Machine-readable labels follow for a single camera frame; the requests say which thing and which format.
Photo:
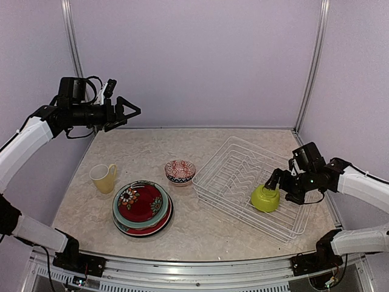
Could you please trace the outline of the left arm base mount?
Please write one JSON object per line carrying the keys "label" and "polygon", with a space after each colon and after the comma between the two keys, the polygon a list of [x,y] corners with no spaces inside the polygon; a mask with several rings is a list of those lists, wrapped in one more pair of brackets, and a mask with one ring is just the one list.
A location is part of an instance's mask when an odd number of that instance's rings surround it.
{"label": "left arm base mount", "polygon": [[106,259],[81,253],[74,260],[58,254],[54,257],[53,265],[68,271],[84,274],[85,276],[102,277]]}

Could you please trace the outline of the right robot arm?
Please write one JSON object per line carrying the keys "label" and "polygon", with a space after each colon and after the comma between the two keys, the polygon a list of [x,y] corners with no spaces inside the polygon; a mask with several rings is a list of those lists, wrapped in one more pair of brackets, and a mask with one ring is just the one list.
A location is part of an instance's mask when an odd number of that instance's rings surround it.
{"label": "right robot arm", "polygon": [[[293,152],[287,170],[275,169],[265,183],[268,190],[281,189],[286,200],[303,205],[308,192],[332,191],[353,196],[388,212],[388,181],[340,158],[326,162],[314,142]],[[325,269],[335,256],[352,253],[388,252],[388,224],[353,231],[332,230],[316,243],[311,265]]]}

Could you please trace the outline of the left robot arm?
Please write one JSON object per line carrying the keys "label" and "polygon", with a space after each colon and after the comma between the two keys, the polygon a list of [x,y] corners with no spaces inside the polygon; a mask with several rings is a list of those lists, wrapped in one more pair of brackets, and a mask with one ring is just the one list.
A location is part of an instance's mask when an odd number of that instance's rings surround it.
{"label": "left robot arm", "polygon": [[[63,77],[52,101],[31,114],[1,147],[1,192],[5,192],[20,168],[59,134],[69,134],[74,127],[108,132],[141,113],[138,106],[123,97],[111,102],[116,80],[101,83],[101,88],[96,89],[93,79],[93,76]],[[85,264],[75,238],[23,215],[4,197],[1,198],[1,234],[54,251],[71,270],[77,271]]]}

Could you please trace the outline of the light teal floral plate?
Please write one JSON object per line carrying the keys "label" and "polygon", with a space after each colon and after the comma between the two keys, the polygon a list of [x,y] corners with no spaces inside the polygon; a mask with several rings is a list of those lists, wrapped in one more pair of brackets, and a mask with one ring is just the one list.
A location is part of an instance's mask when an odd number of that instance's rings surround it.
{"label": "light teal floral plate", "polygon": [[115,195],[114,197],[114,201],[113,201],[113,204],[112,204],[112,208],[113,208],[113,214],[114,216],[116,217],[116,219],[119,220],[119,222],[121,224],[124,224],[125,226],[129,227],[129,228],[134,228],[134,229],[145,229],[145,228],[148,228],[148,227],[152,227],[154,226],[155,224],[157,224],[161,219],[163,219],[163,217],[165,216],[167,210],[168,210],[168,204],[169,204],[169,200],[168,200],[168,194],[166,193],[166,191],[160,186],[158,185],[157,183],[155,182],[152,182],[152,181],[134,181],[134,182],[131,182],[129,184],[135,184],[135,183],[150,183],[150,184],[154,184],[154,186],[161,191],[161,194],[162,194],[162,198],[163,198],[163,206],[161,207],[159,213],[157,213],[152,219],[148,220],[148,221],[145,221],[145,222],[140,222],[140,223],[136,223],[136,222],[133,222],[133,221],[128,221],[126,219],[124,219],[118,212],[117,208],[115,207],[115,203],[117,202],[117,198],[119,196],[119,192],[121,190],[124,189],[124,187],[122,187],[118,192],[117,194]]}

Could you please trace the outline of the black rimmed beige plate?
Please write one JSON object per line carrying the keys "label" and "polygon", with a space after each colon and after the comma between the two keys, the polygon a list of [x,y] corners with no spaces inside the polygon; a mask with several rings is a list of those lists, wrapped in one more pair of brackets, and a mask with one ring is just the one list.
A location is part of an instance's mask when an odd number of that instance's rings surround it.
{"label": "black rimmed beige plate", "polygon": [[168,196],[168,200],[169,200],[169,206],[168,206],[168,210],[167,210],[165,216],[156,225],[154,225],[152,227],[148,227],[148,228],[145,228],[142,230],[128,228],[128,227],[124,226],[123,224],[121,224],[118,221],[118,219],[116,219],[115,217],[112,218],[113,222],[114,222],[115,226],[118,228],[118,230],[125,235],[128,235],[130,237],[135,237],[135,238],[150,237],[150,236],[155,235],[158,232],[162,231],[169,224],[169,222],[171,221],[171,219],[173,217],[174,206],[173,206],[173,202],[172,202],[172,199],[170,196]]}

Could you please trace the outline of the yellow mug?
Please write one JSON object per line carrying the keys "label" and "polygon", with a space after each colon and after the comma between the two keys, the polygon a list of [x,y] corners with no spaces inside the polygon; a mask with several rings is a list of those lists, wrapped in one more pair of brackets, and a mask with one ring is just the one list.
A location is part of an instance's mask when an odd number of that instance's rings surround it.
{"label": "yellow mug", "polygon": [[94,166],[89,172],[89,177],[99,192],[108,194],[114,190],[117,166],[115,164]]}

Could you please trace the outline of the pink scalloped plate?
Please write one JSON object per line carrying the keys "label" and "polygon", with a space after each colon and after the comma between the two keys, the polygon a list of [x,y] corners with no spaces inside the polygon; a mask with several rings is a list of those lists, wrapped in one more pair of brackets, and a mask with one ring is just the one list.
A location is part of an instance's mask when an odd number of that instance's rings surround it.
{"label": "pink scalloped plate", "polygon": [[167,225],[171,219],[172,212],[169,212],[166,216],[163,217],[163,219],[160,220],[155,226],[148,227],[142,230],[134,229],[134,228],[129,228],[124,226],[123,224],[119,223],[119,221],[116,218],[113,218],[114,224],[118,227],[118,229],[125,234],[128,234],[130,236],[135,236],[135,237],[144,237],[147,235],[151,235],[155,232],[158,232],[159,230],[162,230],[165,225]]}

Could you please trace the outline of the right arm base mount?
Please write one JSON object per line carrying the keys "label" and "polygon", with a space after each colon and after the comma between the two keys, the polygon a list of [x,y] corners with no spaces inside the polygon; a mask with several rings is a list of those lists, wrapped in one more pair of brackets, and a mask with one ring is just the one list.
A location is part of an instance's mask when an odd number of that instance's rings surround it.
{"label": "right arm base mount", "polygon": [[317,252],[312,252],[297,254],[290,258],[290,263],[294,276],[302,276],[337,268],[343,264],[343,259],[338,255],[321,256]]}

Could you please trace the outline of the blue white patterned cup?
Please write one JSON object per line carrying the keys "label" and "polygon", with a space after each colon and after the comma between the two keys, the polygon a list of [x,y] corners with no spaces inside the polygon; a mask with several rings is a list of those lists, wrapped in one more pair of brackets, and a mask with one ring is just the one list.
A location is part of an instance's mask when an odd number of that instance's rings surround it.
{"label": "blue white patterned cup", "polygon": [[192,180],[196,174],[195,165],[185,160],[170,161],[165,165],[164,170],[167,179],[176,183]]}

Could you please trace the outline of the white red patterned bowl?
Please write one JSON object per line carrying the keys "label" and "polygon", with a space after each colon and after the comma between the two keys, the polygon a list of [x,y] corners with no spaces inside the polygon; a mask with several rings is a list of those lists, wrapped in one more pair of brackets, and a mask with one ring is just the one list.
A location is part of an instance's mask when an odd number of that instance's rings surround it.
{"label": "white red patterned bowl", "polygon": [[170,181],[169,183],[172,184],[173,186],[176,186],[176,187],[186,187],[192,183],[192,180],[189,180],[187,182],[172,182],[172,181]]}

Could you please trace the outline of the white wire dish rack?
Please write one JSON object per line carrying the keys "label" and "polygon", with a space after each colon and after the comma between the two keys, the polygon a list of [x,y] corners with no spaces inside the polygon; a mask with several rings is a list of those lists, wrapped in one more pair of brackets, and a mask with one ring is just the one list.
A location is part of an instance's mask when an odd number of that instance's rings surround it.
{"label": "white wire dish rack", "polygon": [[304,233],[310,206],[286,201],[273,212],[256,209],[252,192],[264,184],[274,169],[287,169],[287,159],[238,137],[229,137],[193,178],[198,198],[259,232],[288,243]]}

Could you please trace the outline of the lime green bowl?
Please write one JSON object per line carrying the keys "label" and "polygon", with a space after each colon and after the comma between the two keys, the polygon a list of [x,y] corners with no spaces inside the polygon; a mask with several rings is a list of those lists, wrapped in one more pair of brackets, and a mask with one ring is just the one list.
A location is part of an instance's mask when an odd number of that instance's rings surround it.
{"label": "lime green bowl", "polygon": [[267,189],[264,184],[259,185],[251,194],[251,203],[259,211],[273,212],[280,203],[280,190]]}

